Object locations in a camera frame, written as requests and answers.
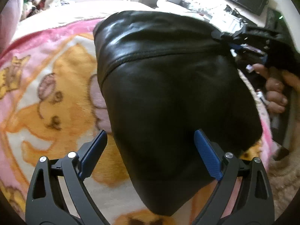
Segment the beige bed sheet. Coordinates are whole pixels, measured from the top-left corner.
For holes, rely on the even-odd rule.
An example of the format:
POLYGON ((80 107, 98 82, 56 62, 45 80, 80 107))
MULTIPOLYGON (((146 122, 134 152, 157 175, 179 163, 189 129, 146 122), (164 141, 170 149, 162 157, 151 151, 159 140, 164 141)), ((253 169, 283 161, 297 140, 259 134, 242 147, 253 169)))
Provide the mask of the beige bed sheet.
POLYGON ((35 32, 65 26, 76 21, 105 18, 122 11, 166 12, 205 21, 201 15, 175 4, 173 4, 169 10, 162 10, 153 9, 135 1, 100 1, 95 8, 88 8, 85 3, 74 3, 71 5, 50 8, 19 22, 11 42, 14 43, 18 39, 35 32))

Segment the pink cartoon fleece blanket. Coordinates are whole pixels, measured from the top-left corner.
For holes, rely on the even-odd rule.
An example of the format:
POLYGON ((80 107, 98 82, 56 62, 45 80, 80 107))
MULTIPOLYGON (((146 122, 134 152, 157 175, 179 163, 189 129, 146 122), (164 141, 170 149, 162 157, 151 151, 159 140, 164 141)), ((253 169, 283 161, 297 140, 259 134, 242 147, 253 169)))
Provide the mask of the pink cartoon fleece blanket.
MULTIPOLYGON (((15 41, 1 56, 1 190, 11 211, 25 214, 35 167, 78 151, 104 130, 107 145, 84 185, 108 224, 193 224, 217 181, 201 188, 171 216, 144 205, 130 179, 114 140, 107 106, 98 84, 94 29, 106 18, 74 22, 39 31, 15 41)), ((250 82, 238 70, 258 110, 250 82)), ((261 159, 267 172, 270 149, 261 138, 237 158, 261 159)), ((78 217, 65 180, 58 177, 70 213, 78 217)))

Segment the pink quilted duvet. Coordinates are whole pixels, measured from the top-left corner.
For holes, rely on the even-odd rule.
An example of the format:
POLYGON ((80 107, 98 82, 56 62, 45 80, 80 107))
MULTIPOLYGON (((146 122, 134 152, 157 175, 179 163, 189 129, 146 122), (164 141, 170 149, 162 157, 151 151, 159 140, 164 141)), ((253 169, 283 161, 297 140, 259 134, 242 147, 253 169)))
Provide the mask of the pink quilted duvet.
POLYGON ((1 12, 1 53, 10 45, 23 9, 23 0, 8 0, 1 12))

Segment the black leather jacket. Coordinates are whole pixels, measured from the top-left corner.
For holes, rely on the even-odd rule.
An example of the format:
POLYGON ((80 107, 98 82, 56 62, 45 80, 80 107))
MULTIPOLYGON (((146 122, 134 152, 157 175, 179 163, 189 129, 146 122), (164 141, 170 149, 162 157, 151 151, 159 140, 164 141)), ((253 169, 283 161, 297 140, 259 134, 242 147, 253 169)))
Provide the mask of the black leather jacket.
POLYGON ((235 156, 262 135, 253 96, 215 31, 155 11, 115 13, 94 28, 114 140, 140 199, 158 215, 173 215, 212 181, 197 130, 235 156))

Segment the white dresser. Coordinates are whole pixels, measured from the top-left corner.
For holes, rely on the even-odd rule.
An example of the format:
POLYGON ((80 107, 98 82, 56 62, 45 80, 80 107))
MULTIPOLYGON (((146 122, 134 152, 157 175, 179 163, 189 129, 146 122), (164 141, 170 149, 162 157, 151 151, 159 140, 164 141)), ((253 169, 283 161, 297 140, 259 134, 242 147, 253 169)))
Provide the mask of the white dresser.
POLYGON ((196 11, 206 22, 222 32, 234 33, 246 25, 257 26, 250 19, 241 15, 238 10, 232 9, 228 5, 225 8, 200 6, 196 11))

